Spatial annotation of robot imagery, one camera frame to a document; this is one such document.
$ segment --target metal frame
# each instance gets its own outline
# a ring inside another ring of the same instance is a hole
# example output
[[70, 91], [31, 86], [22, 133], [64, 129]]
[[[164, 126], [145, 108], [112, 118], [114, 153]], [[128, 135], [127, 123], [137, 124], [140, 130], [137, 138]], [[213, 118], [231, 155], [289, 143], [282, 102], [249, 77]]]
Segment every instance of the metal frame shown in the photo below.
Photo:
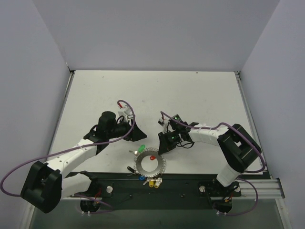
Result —
[[[245, 111], [246, 111], [246, 114], [247, 114], [247, 117], [248, 117], [248, 121], [249, 121], [249, 124], [250, 124], [250, 128], [251, 128], [253, 138], [259, 145], [261, 145], [260, 141], [259, 141], [257, 131], [256, 131], [256, 128], [255, 128], [255, 124], [254, 124], [254, 121], [253, 121], [253, 118], [252, 118], [252, 115], [251, 115], [251, 111], [249, 109], [248, 103], [247, 103], [246, 98], [245, 98], [245, 94], [244, 94], [244, 90], [243, 90], [243, 87], [242, 87], [242, 84], [241, 84], [241, 79], [240, 79], [240, 76], [239, 76], [239, 72], [236, 71], [234, 73], [235, 73], [237, 84], [238, 84], [238, 87], [239, 87], [239, 90], [240, 90], [240, 93], [241, 93], [241, 97], [242, 97], [242, 100], [243, 100], [243, 103], [244, 103]], [[71, 87], [71, 84], [72, 84], [73, 77], [74, 77], [74, 72], [71, 73], [71, 75], [70, 75], [70, 80], [69, 80], [69, 83], [67, 85], [67, 90], [66, 90], [66, 94], [65, 94], [65, 98], [64, 98], [64, 103], [62, 105], [61, 114], [60, 114], [60, 117], [59, 117], [57, 125], [56, 125], [56, 129], [55, 129], [55, 132], [54, 132], [54, 135], [53, 135], [53, 139], [52, 139], [52, 143], [50, 145], [50, 149], [53, 146], [53, 141], [55, 139], [54, 136], [56, 135], [57, 130], [58, 130], [59, 122], [61, 120], [61, 116], [62, 116], [64, 107], [65, 107], [67, 97], [69, 95], [69, 91], [70, 91], [70, 87]], [[285, 206], [285, 202], [283, 200], [284, 194], [283, 194], [282, 188], [280, 186], [280, 182], [278, 180], [270, 179], [270, 176], [269, 176], [269, 179], [267, 179], [267, 180], [266, 179], [261, 180], [259, 178], [253, 180], [254, 175], [252, 175], [251, 177], [248, 177], [248, 178], [251, 179], [250, 181], [253, 182], [254, 186], [258, 189], [259, 198], [275, 199], [284, 228], [285, 229], [291, 229], [292, 227], [291, 227], [291, 223], [290, 223], [290, 220], [289, 220], [289, 217], [288, 217], [288, 211], [287, 211], [287, 208]], [[241, 186], [241, 192], [242, 192], [243, 195], [241, 197], [239, 197], [238, 199], [244, 199], [244, 198], [254, 199], [255, 198], [254, 191], [247, 184], [243, 184], [243, 182], [240, 182], [240, 186]], [[33, 212], [34, 212], [34, 206], [28, 203], [27, 206], [26, 206], [25, 213], [23, 215], [23, 219], [21, 221], [21, 225], [20, 225], [21, 229], [29, 228]]]
[[[224, 194], [214, 193], [206, 195], [200, 191], [204, 187], [214, 187], [216, 174], [163, 174], [163, 182], [160, 188], [150, 188], [143, 185], [139, 175], [130, 176], [130, 173], [92, 173], [98, 178], [102, 187], [103, 200], [115, 209], [212, 209], [212, 200], [221, 199]], [[259, 199], [282, 199], [281, 183], [278, 179], [270, 179], [268, 172], [263, 175], [243, 175], [257, 189]], [[240, 192], [234, 192], [233, 199], [255, 199], [255, 190], [246, 182], [238, 181]], [[111, 195], [106, 193], [106, 187], [112, 186]], [[94, 196], [98, 187], [85, 192], [86, 196]]]

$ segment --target white table surface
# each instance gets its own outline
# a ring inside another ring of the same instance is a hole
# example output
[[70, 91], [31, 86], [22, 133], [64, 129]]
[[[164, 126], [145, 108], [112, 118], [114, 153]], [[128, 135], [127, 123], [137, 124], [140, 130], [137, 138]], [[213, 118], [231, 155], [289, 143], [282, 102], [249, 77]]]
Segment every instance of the white table surface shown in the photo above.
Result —
[[[137, 150], [140, 145], [159, 148], [160, 111], [179, 114], [188, 123], [239, 123], [251, 134], [234, 73], [77, 70], [51, 153], [78, 143], [97, 124], [102, 112], [117, 114], [119, 99], [134, 108], [137, 125], [147, 138], [110, 144], [74, 171], [129, 172], [126, 167], [133, 167], [134, 159], [129, 150]], [[217, 174], [226, 164], [219, 147], [203, 143], [191, 149], [177, 148], [163, 156], [166, 173]], [[260, 167], [257, 159], [248, 169]]]

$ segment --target gray wall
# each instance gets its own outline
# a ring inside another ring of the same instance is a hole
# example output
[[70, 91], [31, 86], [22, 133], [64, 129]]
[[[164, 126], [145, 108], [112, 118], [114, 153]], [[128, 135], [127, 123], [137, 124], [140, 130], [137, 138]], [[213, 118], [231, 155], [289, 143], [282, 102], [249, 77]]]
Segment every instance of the gray wall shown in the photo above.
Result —
[[33, 0], [71, 69], [241, 70], [279, 0]]
[[[45, 155], [69, 71], [31, 0], [0, 3], [0, 177]], [[20, 193], [29, 167], [4, 184]], [[0, 192], [0, 228], [19, 228], [25, 201]]]
[[241, 72], [268, 167], [304, 228], [305, 1], [281, 0]]

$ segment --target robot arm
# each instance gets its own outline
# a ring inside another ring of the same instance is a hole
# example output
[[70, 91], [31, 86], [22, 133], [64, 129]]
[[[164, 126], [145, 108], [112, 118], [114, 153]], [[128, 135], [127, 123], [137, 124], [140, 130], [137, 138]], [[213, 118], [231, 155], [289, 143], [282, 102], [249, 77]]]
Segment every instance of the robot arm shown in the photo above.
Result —
[[[125, 136], [131, 129], [133, 115], [130, 116], [127, 106], [121, 107], [119, 114], [124, 120], [117, 122], [113, 112], [103, 112], [99, 122], [74, 147], [75, 150], [53, 158], [45, 163], [35, 162], [28, 173], [21, 190], [21, 197], [44, 213], [52, 211], [59, 201], [78, 192], [87, 191], [91, 185], [96, 185], [97, 179], [83, 171], [73, 177], [65, 178], [72, 170], [85, 160], [99, 154], [108, 145], [98, 145], [109, 142], [112, 138]], [[124, 138], [126, 141], [138, 141], [146, 138], [136, 123], [132, 131]]]
[[[187, 125], [186, 122], [181, 120], [179, 115], [173, 118]], [[191, 143], [202, 142], [219, 146], [226, 158], [227, 165], [217, 175], [216, 179], [224, 187], [231, 185], [258, 158], [256, 152], [240, 136], [227, 127], [206, 129], [208, 127], [206, 125], [191, 123], [190, 126], [199, 127], [199, 129], [190, 129], [172, 120], [169, 123], [173, 131], [168, 131], [167, 133], [163, 131], [158, 134], [160, 140], [159, 154], [175, 149], [176, 145], [182, 141]], [[258, 144], [241, 125], [234, 124], [233, 128], [249, 140], [260, 153], [262, 152]]]

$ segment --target black cable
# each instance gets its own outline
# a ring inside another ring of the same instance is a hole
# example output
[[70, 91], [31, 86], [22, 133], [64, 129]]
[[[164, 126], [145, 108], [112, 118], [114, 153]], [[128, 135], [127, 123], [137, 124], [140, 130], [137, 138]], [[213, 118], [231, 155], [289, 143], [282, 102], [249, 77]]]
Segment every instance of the black cable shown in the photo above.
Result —
[[210, 198], [210, 195], [209, 195], [208, 190], [205, 190], [204, 193], [205, 193], [205, 195], [206, 195], [206, 198], [208, 199], [209, 205], [213, 208], [212, 200], [211, 200], [211, 198]]
[[166, 127], [166, 132], [168, 133], [169, 132], [169, 130], [168, 130], [168, 126], [170, 125], [170, 122], [168, 122], [168, 125], [167, 125], [167, 127]]
[[120, 205], [128, 200], [131, 200], [132, 199], [132, 194], [128, 194], [126, 197], [124, 197], [122, 200], [118, 201], [118, 202], [115, 202], [115, 203], [112, 203], [113, 206], [117, 206], [117, 205]]
[[176, 146], [177, 147], [182, 147], [182, 148], [185, 148], [185, 149], [189, 149], [189, 148], [192, 148], [193, 146], [194, 146], [194, 144], [195, 144], [195, 142], [189, 142], [189, 143], [186, 143], [186, 144], [184, 144], [184, 145], [182, 145], [181, 143], [180, 143], [180, 146], [177, 144]]
[[124, 121], [124, 116], [123, 115], [121, 115], [120, 117], [118, 117], [118, 119], [116, 120], [116, 123], [118, 124], [119, 123], [119, 121], [120, 122], [122, 122], [122, 121]]
[[230, 195], [231, 195], [237, 188], [238, 188], [238, 186], [234, 187], [233, 189], [228, 190], [228, 191], [226, 192], [226, 195], [222, 198], [221, 201], [224, 201], [224, 199], [225, 199], [227, 196], [229, 196], [229, 198], [230, 198]]

